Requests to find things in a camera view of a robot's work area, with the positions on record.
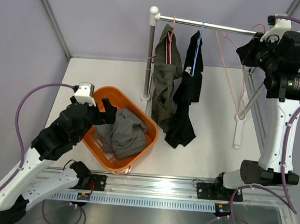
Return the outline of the grey shorts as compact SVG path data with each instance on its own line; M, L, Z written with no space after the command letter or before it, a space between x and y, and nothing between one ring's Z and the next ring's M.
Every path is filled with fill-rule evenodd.
M128 109L116 112L115 123L95 126L94 136L102 141L103 152L113 153L123 159L145 150L148 143L145 133L148 128Z

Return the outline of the blue wire hanger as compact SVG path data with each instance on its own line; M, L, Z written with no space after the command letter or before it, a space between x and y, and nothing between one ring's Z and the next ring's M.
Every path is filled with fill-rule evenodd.
M195 75L196 61L197 61L197 57L198 57L198 50L199 50L200 42L201 42L201 39L202 39L204 25L205 25L205 20L202 22L202 28L201 28L201 30L199 32L199 37L198 37L198 40L197 40L197 43L196 43L191 77L193 77Z

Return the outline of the black shorts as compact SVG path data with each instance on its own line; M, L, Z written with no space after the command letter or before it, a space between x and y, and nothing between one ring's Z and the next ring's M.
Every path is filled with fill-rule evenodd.
M178 145L187 146L196 138L193 125L189 118L189 107L192 103L199 102L203 81L203 57L202 57L202 39L198 50L195 74L191 77L196 43L199 37L197 31L190 39L187 49L182 80L173 96L173 101L177 105L176 113L166 134L165 141L173 148Z

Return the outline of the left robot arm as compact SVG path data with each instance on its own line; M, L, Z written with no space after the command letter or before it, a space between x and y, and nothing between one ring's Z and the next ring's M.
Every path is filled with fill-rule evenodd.
M0 181L0 224L14 224L34 205L66 188L93 187L91 172L82 161L36 185L30 183L45 168L72 150L94 126L114 124L117 107L102 98L104 112L96 105L79 103L74 97L52 124L32 141L24 159L15 167L16 174Z

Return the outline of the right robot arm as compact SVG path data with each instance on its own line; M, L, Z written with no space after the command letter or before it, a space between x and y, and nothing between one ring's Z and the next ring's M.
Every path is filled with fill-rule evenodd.
M258 161L245 159L238 170L217 176L213 194L219 199L245 184L287 187L299 183L292 151L300 108L300 33L287 31L266 39L263 35L257 32L236 52L246 67L258 67L265 73L270 129Z

